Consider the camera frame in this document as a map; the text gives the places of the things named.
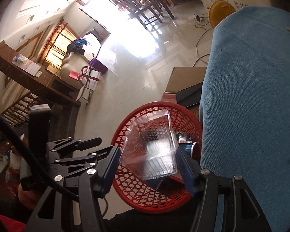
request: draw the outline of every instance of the blue cloth surface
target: blue cloth surface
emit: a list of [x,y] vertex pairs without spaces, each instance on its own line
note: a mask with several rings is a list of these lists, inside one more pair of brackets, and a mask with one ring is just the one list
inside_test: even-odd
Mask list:
[[[201,166],[241,174],[273,232],[290,227],[290,13],[249,6],[215,29],[203,83]],[[223,202],[215,231],[221,231]]]

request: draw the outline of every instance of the red cloth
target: red cloth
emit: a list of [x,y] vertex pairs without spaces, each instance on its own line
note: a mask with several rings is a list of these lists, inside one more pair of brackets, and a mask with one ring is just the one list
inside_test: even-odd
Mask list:
[[15,221],[3,215],[0,215],[0,221],[3,223],[8,232],[23,232],[26,227],[26,224]]

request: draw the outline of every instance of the wooden railing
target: wooden railing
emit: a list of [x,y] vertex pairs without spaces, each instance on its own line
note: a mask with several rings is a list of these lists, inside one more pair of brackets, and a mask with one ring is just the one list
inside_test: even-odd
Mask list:
[[2,116],[12,126],[17,127],[25,122],[28,122],[28,112],[30,107],[37,104],[38,96],[33,93],[27,93],[19,101],[6,109]]

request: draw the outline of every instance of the pile of clothes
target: pile of clothes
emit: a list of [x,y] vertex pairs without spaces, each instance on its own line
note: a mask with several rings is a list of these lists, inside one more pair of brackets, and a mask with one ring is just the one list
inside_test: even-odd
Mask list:
[[87,40],[83,38],[74,40],[68,45],[66,56],[68,56],[70,52],[77,52],[81,55],[84,55],[85,50],[83,49],[83,46],[87,45],[87,43]]

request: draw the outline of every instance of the glossy floor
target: glossy floor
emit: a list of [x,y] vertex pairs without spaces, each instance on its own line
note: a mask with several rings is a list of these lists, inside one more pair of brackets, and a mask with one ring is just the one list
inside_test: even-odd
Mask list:
[[[175,6],[171,11],[175,20],[164,12],[163,23],[156,22],[154,31],[149,32],[136,19],[130,19],[118,25],[103,43],[97,58],[110,70],[100,76],[90,104],[80,108],[76,139],[101,137],[101,146],[110,145],[117,127],[130,112],[161,99],[173,67],[194,65],[198,59],[195,45],[205,29],[210,28],[209,24],[205,29],[196,28],[194,14],[207,11],[201,1],[195,0]],[[198,44],[200,56],[210,52],[211,42],[212,30],[209,30]],[[206,64],[199,60],[196,66]],[[110,205],[107,219],[130,208],[114,189],[107,199]]]

